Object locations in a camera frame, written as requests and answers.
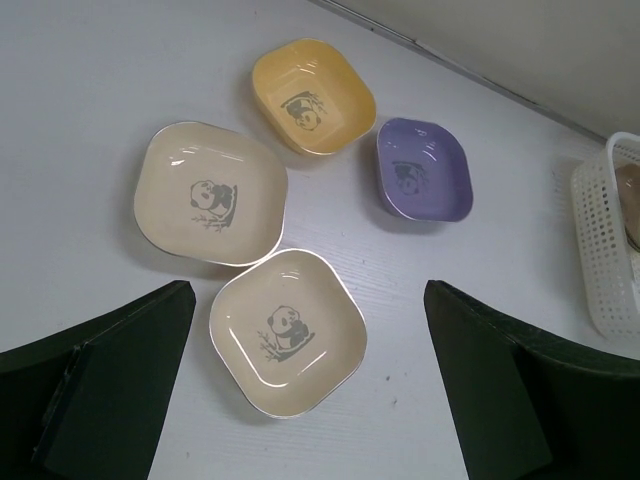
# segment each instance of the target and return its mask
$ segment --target bowl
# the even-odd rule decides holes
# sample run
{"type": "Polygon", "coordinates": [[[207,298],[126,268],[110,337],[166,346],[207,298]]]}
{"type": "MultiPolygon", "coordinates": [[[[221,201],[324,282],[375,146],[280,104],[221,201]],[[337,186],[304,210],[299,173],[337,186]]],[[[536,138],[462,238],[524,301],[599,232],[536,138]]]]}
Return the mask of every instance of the bowl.
{"type": "Polygon", "coordinates": [[[458,222],[471,211],[467,157],[441,126],[393,118],[380,128],[376,151],[380,196],[393,215],[458,222]]]}
{"type": "Polygon", "coordinates": [[[134,200],[144,236],[165,252],[234,267],[282,237],[287,171],[267,147],[197,122],[151,140],[134,200]]]}
{"type": "Polygon", "coordinates": [[[283,250],[231,280],[211,308],[211,340],[251,404],[301,415],[358,368],[362,313],[321,257],[283,250]]]}
{"type": "Polygon", "coordinates": [[[329,155],[373,127],[373,95],[332,46],[303,38],[267,53],[253,67],[258,105],[300,153],[329,155]]]}

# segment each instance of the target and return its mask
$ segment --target table surface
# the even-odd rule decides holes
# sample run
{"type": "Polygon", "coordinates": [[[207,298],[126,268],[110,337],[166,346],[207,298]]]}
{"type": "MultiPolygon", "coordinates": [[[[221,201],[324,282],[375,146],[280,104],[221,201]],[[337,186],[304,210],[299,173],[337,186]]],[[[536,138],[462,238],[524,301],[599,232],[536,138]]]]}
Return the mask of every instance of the table surface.
{"type": "Polygon", "coordinates": [[[176,278],[196,291],[152,480],[466,478],[422,304],[429,279],[638,358],[589,320],[568,209],[567,173],[601,146],[310,2],[2,2],[0,61],[0,351],[176,278]],[[249,72],[299,37],[345,54],[380,121],[419,118],[454,133],[475,193],[465,221],[386,213],[372,135],[322,159],[280,142],[256,109],[249,72]],[[277,152],[290,177],[281,246],[324,256],[364,312],[361,368],[298,419],[254,410],[211,345],[208,310],[238,271],[167,255],[136,227],[145,147],[181,120],[277,152]]]}

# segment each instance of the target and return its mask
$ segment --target basket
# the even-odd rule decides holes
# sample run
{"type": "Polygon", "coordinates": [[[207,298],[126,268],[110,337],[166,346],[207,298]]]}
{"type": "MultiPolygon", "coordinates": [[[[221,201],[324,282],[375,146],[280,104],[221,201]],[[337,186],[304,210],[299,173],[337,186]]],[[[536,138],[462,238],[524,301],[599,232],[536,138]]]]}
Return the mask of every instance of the basket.
{"type": "Polygon", "coordinates": [[[640,163],[640,137],[616,133],[571,177],[589,312],[609,338],[640,340],[640,253],[627,242],[615,169],[640,163]]]}

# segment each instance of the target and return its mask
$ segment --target dish rim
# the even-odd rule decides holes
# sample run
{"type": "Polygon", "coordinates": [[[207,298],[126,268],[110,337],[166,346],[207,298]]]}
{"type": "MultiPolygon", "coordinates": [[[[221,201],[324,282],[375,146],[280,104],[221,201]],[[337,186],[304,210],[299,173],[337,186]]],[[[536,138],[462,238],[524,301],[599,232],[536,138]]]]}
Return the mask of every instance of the dish rim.
{"type": "Polygon", "coordinates": [[[268,117],[272,122],[275,122],[278,126],[279,126],[279,130],[281,130],[287,137],[288,141],[291,142],[292,144],[294,144],[297,148],[299,148],[302,152],[304,153],[308,153],[310,155],[314,155],[314,156],[328,156],[328,155],[335,155],[336,153],[338,153],[339,151],[345,149],[346,147],[348,147],[349,145],[351,145],[354,142],[357,142],[358,140],[360,140],[362,137],[364,137],[365,135],[367,135],[369,132],[371,132],[371,130],[373,129],[373,127],[376,124],[377,118],[378,118],[378,104],[376,103],[376,98],[373,95],[373,92],[371,91],[371,89],[369,88],[369,86],[365,83],[365,81],[362,79],[362,77],[360,76],[360,74],[358,73],[358,71],[353,68],[353,65],[351,65],[351,63],[349,62],[349,60],[347,59],[347,57],[345,57],[343,55],[343,53],[338,50],[336,47],[334,47],[333,45],[331,45],[328,42],[325,42],[324,40],[320,40],[318,38],[313,38],[313,37],[301,37],[298,38],[296,40],[292,40],[290,42],[285,43],[284,45],[281,45],[279,47],[273,48],[271,50],[269,50],[268,52],[262,54],[260,56],[260,58],[258,58],[254,63],[253,63],[253,67],[251,69],[251,88],[253,90],[253,95],[256,98],[256,100],[258,101],[258,103],[260,104],[260,107],[262,109],[264,109],[266,112],[268,112],[268,117]],[[371,125],[369,125],[369,127],[362,132],[360,135],[358,135],[357,137],[353,137],[353,139],[351,139],[349,142],[345,143],[344,145],[342,145],[340,148],[338,148],[337,150],[334,150],[332,152],[316,152],[314,150],[311,150],[307,147],[303,147],[302,145],[300,145],[298,142],[296,142],[288,133],[287,129],[285,129],[282,124],[280,122],[278,122],[278,120],[275,118],[275,116],[271,113],[271,111],[269,110],[269,108],[267,107],[267,104],[262,100],[262,97],[260,96],[260,94],[258,93],[258,90],[256,89],[256,81],[255,81],[255,72],[256,72],[256,67],[258,65],[258,63],[260,63],[260,61],[262,61],[265,57],[269,56],[270,54],[272,54],[273,52],[276,52],[280,49],[283,49],[285,47],[291,46],[294,43],[298,43],[298,42],[306,42],[306,41],[311,41],[311,42],[317,42],[317,43],[321,43],[323,45],[326,45],[327,47],[329,47],[330,49],[334,50],[343,60],[344,62],[349,65],[349,67],[351,68],[351,70],[355,73],[355,75],[358,77],[358,79],[362,82],[362,84],[364,85],[365,89],[369,92],[369,94],[371,95],[371,102],[373,103],[373,110],[374,110],[374,115],[373,115],[373,119],[371,120],[371,125]]]}
{"type": "Polygon", "coordinates": [[[378,132],[376,133],[376,166],[377,166],[377,170],[378,170],[378,178],[379,178],[379,182],[380,182],[380,190],[382,191],[382,193],[384,193],[384,196],[386,197],[389,205],[391,205],[393,207],[393,209],[403,218],[406,218],[408,220],[412,220],[414,222],[445,222],[445,223],[458,223],[463,221],[465,218],[467,218],[469,216],[469,214],[471,213],[471,210],[473,209],[473,204],[474,204],[474,194],[473,194],[473,185],[471,183],[471,172],[469,171],[469,161],[467,160],[467,153],[464,151],[464,147],[462,146],[462,144],[460,143],[460,141],[456,138],[456,136],[451,133],[448,129],[444,128],[442,125],[439,125],[435,122],[427,122],[425,120],[417,120],[415,118],[405,118],[405,117],[393,117],[390,118],[389,120],[385,121],[382,126],[378,129],[378,132]],[[404,213],[402,210],[400,210],[400,208],[398,208],[398,206],[393,202],[393,200],[391,200],[391,198],[389,197],[389,193],[387,192],[387,189],[384,187],[384,182],[383,182],[383,178],[384,175],[382,174],[382,162],[380,160],[380,134],[382,133],[382,130],[387,127],[387,125],[393,121],[396,120],[408,120],[410,122],[417,122],[417,123],[423,123],[423,124],[427,124],[430,127],[437,127],[437,129],[443,131],[445,134],[449,135],[451,138],[453,138],[455,140],[455,142],[460,146],[460,150],[462,151],[462,155],[464,156],[464,164],[466,167],[466,171],[468,173],[468,177],[469,177],[469,191],[471,193],[471,202],[469,204],[469,208],[468,210],[464,213],[464,215],[460,216],[459,218],[455,218],[454,220],[437,220],[437,219],[433,219],[433,218],[414,218],[410,215],[407,215],[406,213],[404,213]]]}
{"type": "Polygon", "coordinates": [[[178,257],[178,258],[190,258],[193,260],[197,260],[200,262],[207,262],[207,263],[211,263],[213,265],[222,265],[225,267],[234,267],[234,268],[244,268],[244,267],[250,267],[253,265],[256,265],[260,262],[262,262],[263,260],[265,260],[266,258],[268,258],[270,255],[273,254],[273,252],[275,252],[277,250],[277,248],[280,246],[280,242],[282,241],[282,236],[284,234],[284,220],[285,220],[285,215],[287,213],[287,197],[289,196],[289,172],[287,172],[287,168],[284,166],[284,164],[282,163],[282,161],[280,160],[280,158],[278,157],[278,155],[271,149],[269,148],[267,145],[265,145],[264,143],[260,142],[259,140],[256,140],[253,137],[249,137],[248,135],[244,135],[240,132],[236,132],[235,130],[231,130],[229,128],[224,128],[224,127],[218,127],[217,125],[211,125],[210,123],[205,123],[205,122],[199,122],[197,120],[183,120],[180,122],[175,122],[175,123],[171,123],[169,125],[166,125],[164,127],[162,127],[160,130],[158,130],[153,137],[151,137],[151,140],[149,140],[149,143],[147,144],[147,148],[145,150],[144,153],[144,159],[142,161],[142,168],[140,168],[140,174],[138,175],[138,183],[136,184],[136,190],[134,192],[134,197],[133,197],[133,218],[136,221],[136,225],[138,226],[138,230],[142,233],[142,236],[144,238],[147,239],[147,241],[153,245],[154,247],[156,247],[158,250],[167,253],[169,255],[172,255],[174,257],[178,257]],[[280,235],[278,236],[278,239],[276,240],[275,244],[273,245],[273,247],[271,248],[271,250],[269,250],[266,254],[264,254],[262,257],[258,258],[257,260],[254,260],[253,262],[248,262],[248,263],[227,263],[227,262],[220,262],[217,260],[209,260],[206,258],[199,258],[199,257],[193,257],[191,255],[182,255],[179,253],[174,253],[174,252],[170,252],[168,250],[165,250],[164,248],[156,245],[156,243],[151,240],[149,238],[149,236],[145,233],[145,231],[142,229],[142,227],[140,226],[140,222],[138,221],[138,215],[136,212],[136,195],[138,194],[138,186],[140,185],[140,178],[142,177],[142,171],[144,170],[144,165],[146,163],[147,160],[147,154],[149,153],[149,148],[151,147],[151,144],[153,143],[153,141],[156,139],[156,137],[158,137],[161,133],[163,133],[165,130],[177,126],[177,125],[185,125],[185,124],[196,124],[196,125],[205,125],[207,127],[212,127],[212,128],[217,128],[219,130],[224,130],[225,132],[230,132],[236,135],[240,135],[241,137],[244,138],[248,138],[249,140],[252,140],[260,145],[262,145],[263,147],[267,148],[273,155],[274,157],[278,160],[278,162],[280,163],[280,165],[282,166],[283,170],[284,170],[284,176],[285,176],[285,183],[286,183],[286,191],[284,194],[284,207],[282,209],[282,220],[281,220],[281,225],[280,225],[280,235]]]}
{"type": "Polygon", "coordinates": [[[344,284],[344,282],[342,281],[342,279],[340,278],[340,276],[338,275],[338,272],[336,272],[335,268],[333,268],[331,266],[331,264],[325,260],[322,256],[318,255],[315,252],[312,252],[310,250],[306,250],[304,248],[287,248],[284,250],[280,250],[276,253],[274,253],[273,255],[271,255],[269,258],[262,260],[260,263],[257,263],[255,265],[253,265],[252,267],[248,268],[247,270],[245,270],[244,272],[242,272],[240,275],[235,276],[234,278],[232,278],[229,282],[227,282],[221,289],[220,291],[216,294],[216,298],[213,299],[213,303],[211,304],[211,309],[209,310],[209,337],[211,339],[211,343],[213,344],[213,347],[216,350],[216,353],[218,354],[218,357],[220,357],[220,359],[222,359],[222,363],[224,363],[224,366],[227,368],[227,371],[231,374],[231,376],[233,377],[233,380],[236,382],[236,385],[238,386],[238,388],[240,389],[240,391],[242,392],[242,394],[244,395],[244,397],[247,399],[247,401],[259,412],[264,413],[265,415],[267,415],[268,417],[271,418],[275,418],[278,420],[288,420],[291,418],[296,418],[299,417],[301,415],[304,415],[305,413],[310,412],[311,410],[313,410],[314,408],[316,408],[318,405],[320,405],[329,395],[331,395],[333,392],[336,391],[336,389],[338,387],[340,387],[344,382],[346,382],[349,378],[351,378],[351,376],[356,373],[356,371],[360,368],[360,365],[362,365],[362,362],[364,361],[364,357],[367,353],[367,345],[369,343],[369,335],[367,333],[367,323],[364,319],[364,315],[362,313],[362,310],[360,309],[360,307],[358,306],[358,304],[356,303],[356,301],[354,300],[353,296],[351,295],[351,292],[349,292],[349,290],[347,289],[346,285],[344,284]],[[328,390],[317,402],[315,402],[313,405],[311,405],[309,408],[307,408],[306,410],[303,410],[299,413],[296,413],[295,415],[275,415],[273,413],[270,413],[262,408],[260,408],[256,403],[254,403],[254,401],[250,398],[250,396],[247,394],[247,392],[245,392],[245,390],[242,388],[242,385],[240,385],[240,382],[238,381],[238,379],[236,378],[236,375],[234,374],[233,370],[229,367],[229,364],[227,363],[227,360],[224,358],[224,356],[220,353],[220,350],[218,348],[218,345],[216,344],[215,338],[214,338],[214,334],[213,334],[213,328],[212,328],[212,317],[213,317],[213,311],[216,308],[216,302],[218,301],[218,298],[220,297],[220,294],[232,283],[234,283],[236,280],[238,280],[239,278],[243,277],[244,275],[247,275],[249,272],[251,272],[252,270],[257,269],[258,267],[262,266],[264,263],[268,262],[269,260],[276,258],[279,255],[285,254],[285,253],[290,253],[290,252],[301,252],[304,254],[308,254],[311,255],[317,259],[319,259],[321,262],[323,262],[327,267],[329,267],[329,270],[333,273],[333,275],[335,276],[335,278],[338,280],[338,283],[340,284],[340,286],[342,287],[343,292],[347,295],[347,298],[349,298],[349,300],[351,301],[351,303],[356,307],[356,310],[358,312],[358,317],[360,319],[360,321],[362,322],[362,326],[363,326],[363,332],[364,332],[364,349],[362,350],[362,355],[360,356],[360,359],[358,360],[358,363],[353,367],[353,369],[349,372],[348,375],[345,375],[344,378],[342,378],[338,383],[336,383],[330,390],[328,390]]]}

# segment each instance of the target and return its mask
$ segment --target wall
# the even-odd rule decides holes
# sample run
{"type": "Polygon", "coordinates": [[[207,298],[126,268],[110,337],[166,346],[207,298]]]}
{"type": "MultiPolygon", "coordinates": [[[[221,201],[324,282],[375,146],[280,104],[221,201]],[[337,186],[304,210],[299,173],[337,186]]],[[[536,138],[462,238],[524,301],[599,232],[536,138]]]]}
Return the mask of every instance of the wall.
{"type": "Polygon", "coordinates": [[[596,133],[640,133],[637,0],[338,3],[596,133]]]}

